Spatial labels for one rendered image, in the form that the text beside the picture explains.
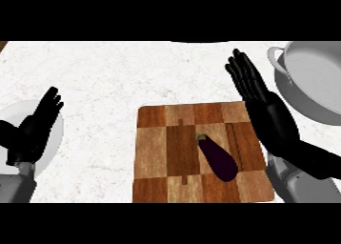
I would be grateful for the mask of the dark purple eggplant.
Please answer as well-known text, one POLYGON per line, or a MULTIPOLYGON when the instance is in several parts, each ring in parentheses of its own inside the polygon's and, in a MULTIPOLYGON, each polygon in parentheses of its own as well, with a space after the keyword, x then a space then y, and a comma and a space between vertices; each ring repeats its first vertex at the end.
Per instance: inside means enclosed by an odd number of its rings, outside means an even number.
POLYGON ((196 141, 214 174, 224 182, 233 181, 237 175, 233 156, 206 134, 197 134, 196 141))

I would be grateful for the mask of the white round plate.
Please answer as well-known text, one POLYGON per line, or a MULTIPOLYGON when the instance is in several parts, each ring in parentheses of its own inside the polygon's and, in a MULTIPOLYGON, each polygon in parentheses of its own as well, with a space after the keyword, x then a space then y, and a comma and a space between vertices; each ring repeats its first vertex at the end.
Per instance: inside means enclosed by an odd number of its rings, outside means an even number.
MULTIPOLYGON (((25 116, 34 112, 38 103, 40 101, 37 99, 23 100, 13 103, 12 105, 9 105, 0 110, 0 120, 7 121, 15 126, 18 126, 25 116)), ((62 142, 62 137, 63 137, 63 117, 62 114, 57 114, 56 121, 53 123, 48 137, 47 137, 43 157, 35 163, 35 175, 41 174, 41 172, 47 168, 47 165, 53 157, 56 156, 57 149, 62 142)), ((0 174, 18 174, 18 168, 6 165, 6 159, 7 159, 7 150, 3 147, 0 147, 0 174)))

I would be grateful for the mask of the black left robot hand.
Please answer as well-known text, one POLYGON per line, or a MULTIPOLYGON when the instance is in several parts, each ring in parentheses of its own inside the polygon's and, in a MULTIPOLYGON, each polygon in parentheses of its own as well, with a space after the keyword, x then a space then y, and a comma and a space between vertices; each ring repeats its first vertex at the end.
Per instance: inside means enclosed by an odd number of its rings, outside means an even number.
POLYGON ((25 116, 18 126, 0 120, 0 146, 7 150, 7 166, 40 160, 62 107, 57 89, 50 87, 34 112, 25 116))

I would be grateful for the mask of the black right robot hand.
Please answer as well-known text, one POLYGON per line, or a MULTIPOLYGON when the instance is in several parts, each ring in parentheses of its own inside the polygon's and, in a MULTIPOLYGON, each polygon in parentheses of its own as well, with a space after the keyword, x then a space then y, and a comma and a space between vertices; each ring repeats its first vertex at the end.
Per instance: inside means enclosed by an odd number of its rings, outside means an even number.
POLYGON ((258 69, 239 49, 231 51, 225 70, 231 75, 253 131, 265 150, 317 179, 331 177, 341 180, 341 156, 299 139, 295 119, 286 104, 278 95, 268 90, 258 69))

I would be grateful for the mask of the grey metal pot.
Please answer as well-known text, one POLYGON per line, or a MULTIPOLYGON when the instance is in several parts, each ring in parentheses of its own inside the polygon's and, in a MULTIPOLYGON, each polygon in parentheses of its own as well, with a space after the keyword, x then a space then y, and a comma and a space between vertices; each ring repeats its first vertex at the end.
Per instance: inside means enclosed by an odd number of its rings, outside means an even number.
POLYGON ((292 41, 269 47, 277 90, 311 120, 341 126, 341 41, 292 41))

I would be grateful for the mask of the wooden checkered cutting board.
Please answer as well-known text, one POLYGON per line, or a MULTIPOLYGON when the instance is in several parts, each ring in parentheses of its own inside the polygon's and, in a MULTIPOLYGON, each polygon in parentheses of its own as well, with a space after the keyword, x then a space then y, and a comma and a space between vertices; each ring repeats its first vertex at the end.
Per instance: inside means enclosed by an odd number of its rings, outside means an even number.
POLYGON ((132 201, 249 203, 272 199, 264 154, 243 103, 140 107, 132 201), (209 168, 197 134, 206 134, 234 159, 239 173, 230 182, 209 168))

